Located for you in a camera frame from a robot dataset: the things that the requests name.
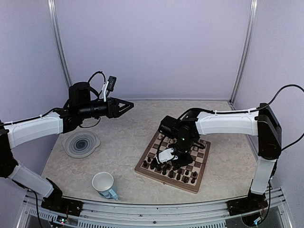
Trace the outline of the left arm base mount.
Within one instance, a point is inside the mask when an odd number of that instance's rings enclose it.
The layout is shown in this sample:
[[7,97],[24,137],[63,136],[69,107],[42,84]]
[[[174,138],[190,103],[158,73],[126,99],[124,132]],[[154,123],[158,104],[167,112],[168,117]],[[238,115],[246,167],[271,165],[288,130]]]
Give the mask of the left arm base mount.
[[43,199],[41,207],[50,211],[79,217],[83,202],[61,196],[49,196]]

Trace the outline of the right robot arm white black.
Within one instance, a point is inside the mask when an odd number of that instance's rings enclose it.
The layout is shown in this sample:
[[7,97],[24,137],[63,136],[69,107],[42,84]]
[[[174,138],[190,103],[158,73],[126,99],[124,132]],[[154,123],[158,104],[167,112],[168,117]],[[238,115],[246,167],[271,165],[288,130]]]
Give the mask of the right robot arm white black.
[[243,207],[253,211],[261,204],[282,152],[282,129],[268,104],[261,103],[257,108],[225,112],[190,108],[178,118],[166,116],[161,121],[158,131],[164,138],[176,142],[164,151],[158,150],[153,163],[161,165],[173,161],[176,167],[186,166],[193,161],[189,150],[202,135],[257,136],[257,167],[248,196],[243,200]]

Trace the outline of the dark queen piece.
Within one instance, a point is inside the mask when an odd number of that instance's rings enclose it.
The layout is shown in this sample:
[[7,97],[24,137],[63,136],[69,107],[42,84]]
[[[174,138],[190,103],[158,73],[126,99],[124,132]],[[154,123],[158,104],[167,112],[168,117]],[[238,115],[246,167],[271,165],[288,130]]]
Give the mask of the dark queen piece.
[[181,175],[178,173],[176,176],[176,180],[179,181],[181,179]]

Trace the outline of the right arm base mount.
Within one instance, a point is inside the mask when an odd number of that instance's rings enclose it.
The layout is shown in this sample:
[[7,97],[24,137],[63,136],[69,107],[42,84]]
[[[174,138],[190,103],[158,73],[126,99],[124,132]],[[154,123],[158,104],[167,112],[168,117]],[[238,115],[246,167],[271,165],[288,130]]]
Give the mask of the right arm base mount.
[[246,196],[240,199],[233,199],[227,202],[230,216],[248,213],[268,207],[268,202],[264,195]]

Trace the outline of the dark bishop piece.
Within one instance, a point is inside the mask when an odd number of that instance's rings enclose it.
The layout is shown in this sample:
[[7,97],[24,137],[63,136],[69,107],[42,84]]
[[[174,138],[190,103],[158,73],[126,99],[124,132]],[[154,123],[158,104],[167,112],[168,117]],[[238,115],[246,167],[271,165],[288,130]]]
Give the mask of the dark bishop piece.
[[171,171],[169,172],[168,177],[169,177],[169,178],[173,178],[173,175],[174,175],[174,171],[173,171],[173,170],[171,170]]

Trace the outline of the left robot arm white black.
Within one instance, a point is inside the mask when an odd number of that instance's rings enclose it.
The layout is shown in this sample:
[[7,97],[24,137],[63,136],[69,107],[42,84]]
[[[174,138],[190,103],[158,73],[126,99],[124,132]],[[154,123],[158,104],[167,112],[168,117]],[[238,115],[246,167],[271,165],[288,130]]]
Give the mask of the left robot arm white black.
[[111,77],[102,87],[103,95],[88,82],[69,87],[68,100],[62,108],[53,108],[46,114],[0,124],[0,176],[9,178],[42,196],[56,211],[62,211],[66,200],[62,191],[51,180],[42,178],[19,163],[12,154],[17,146],[45,136],[68,133],[80,127],[88,118],[118,118],[134,107],[132,102],[108,97],[115,79]]

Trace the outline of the dark rook piece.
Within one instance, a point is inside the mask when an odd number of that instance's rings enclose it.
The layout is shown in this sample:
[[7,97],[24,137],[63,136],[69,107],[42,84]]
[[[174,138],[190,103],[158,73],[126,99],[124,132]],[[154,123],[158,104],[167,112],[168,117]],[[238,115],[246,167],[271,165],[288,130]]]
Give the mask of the dark rook piece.
[[184,183],[187,183],[187,182],[189,181],[189,178],[186,177],[186,176],[184,176],[182,181],[183,181]]

